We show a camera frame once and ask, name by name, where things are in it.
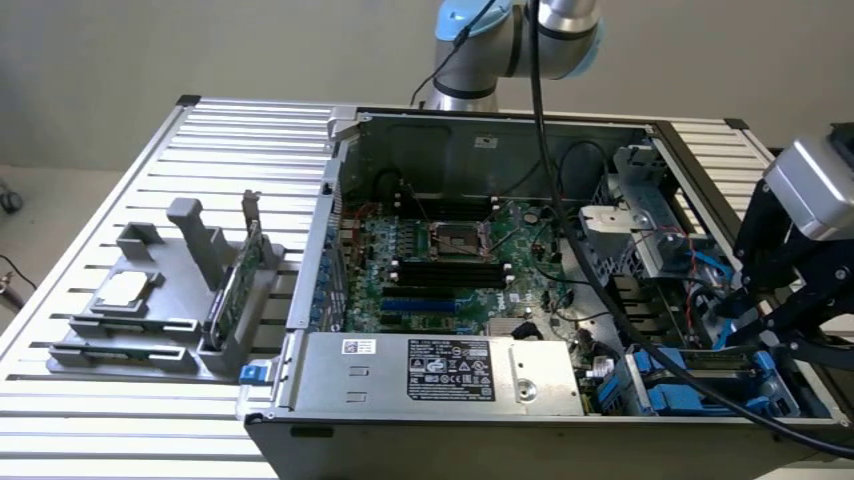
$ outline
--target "green circuit board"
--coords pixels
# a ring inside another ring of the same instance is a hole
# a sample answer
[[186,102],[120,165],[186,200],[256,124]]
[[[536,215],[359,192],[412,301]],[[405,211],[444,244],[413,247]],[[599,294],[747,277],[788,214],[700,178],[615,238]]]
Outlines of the green circuit board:
[[[565,287],[537,273],[533,262],[537,262],[540,270],[556,277],[561,276],[561,266],[559,262],[549,262],[549,254],[540,257],[540,261],[531,254],[535,237],[537,245],[548,250],[552,234],[549,228],[543,229],[543,223],[523,221],[525,213],[537,214],[537,207],[508,202],[492,215],[493,218],[480,222],[400,219],[384,214],[381,208],[367,216],[353,229],[344,329],[365,333],[476,335],[485,333],[489,319],[521,318],[527,315],[528,318],[537,317],[540,321],[547,321],[551,315],[547,309],[553,308],[565,293]],[[481,248],[473,248],[464,239],[455,244],[453,235],[477,235]],[[383,322],[389,312],[381,309],[381,302],[383,288],[395,285],[389,278],[395,259],[509,264],[515,279],[504,289],[455,289],[453,313],[393,312],[397,318],[395,324],[389,325]],[[552,307],[547,309],[543,308],[545,291],[552,302]]]

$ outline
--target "white wall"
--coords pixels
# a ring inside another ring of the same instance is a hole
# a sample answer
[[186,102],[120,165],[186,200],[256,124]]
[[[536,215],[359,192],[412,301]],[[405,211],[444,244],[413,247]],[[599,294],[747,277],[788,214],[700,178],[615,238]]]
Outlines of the white wall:
[[[403,103],[437,0],[0,0],[0,163],[124,168],[181,93]],[[603,0],[549,110],[742,117],[767,143],[854,120],[854,1]],[[504,80],[501,106],[528,108]]]

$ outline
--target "power supply label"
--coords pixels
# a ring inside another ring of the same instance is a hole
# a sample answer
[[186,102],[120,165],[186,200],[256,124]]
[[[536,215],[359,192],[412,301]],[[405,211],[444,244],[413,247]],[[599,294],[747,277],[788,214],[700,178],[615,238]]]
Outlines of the power supply label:
[[488,341],[409,340],[407,362],[412,400],[495,401]]

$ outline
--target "open computer chassis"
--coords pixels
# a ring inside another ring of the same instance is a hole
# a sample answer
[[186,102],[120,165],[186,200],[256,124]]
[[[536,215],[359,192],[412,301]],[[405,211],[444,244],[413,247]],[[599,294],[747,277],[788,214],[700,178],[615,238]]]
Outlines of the open computer chassis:
[[[731,398],[838,433],[810,365],[722,348],[732,325],[714,307],[739,219],[669,123],[547,117],[547,126],[597,278],[581,276],[557,232],[528,116],[335,110],[281,355],[241,376],[246,431],[281,475],[592,472],[617,450],[608,476],[633,474],[643,458],[656,478],[681,478],[727,471],[687,448],[697,443],[748,450],[739,472],[756,474],[808,455],[672,379],[589,282]],[[377,452],[381,462],[365,460]]]

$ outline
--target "aluminum table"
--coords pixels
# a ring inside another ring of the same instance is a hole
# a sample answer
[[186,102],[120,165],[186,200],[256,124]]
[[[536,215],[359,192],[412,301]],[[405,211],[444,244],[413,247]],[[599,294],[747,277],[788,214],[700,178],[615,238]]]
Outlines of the aluminum table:
[[[164,211],[176,196],[192,196],[204,205],[205,224],[241,240],[246,188],[262,193],[264,230],[288,249],[252,356],[278,353],[329,158],[331,109],[206,97],[174,107],[0,337],[0,478],[276,478],[234,418],[236,386],[50,375],[45,360],[120,255],[122,225],[150,222],[161,235],[178,237]],[[748,130],[723,120],[664,120],[743,214],[770,153]],[[831,322],[830,333],[851,337],[851,323]]]

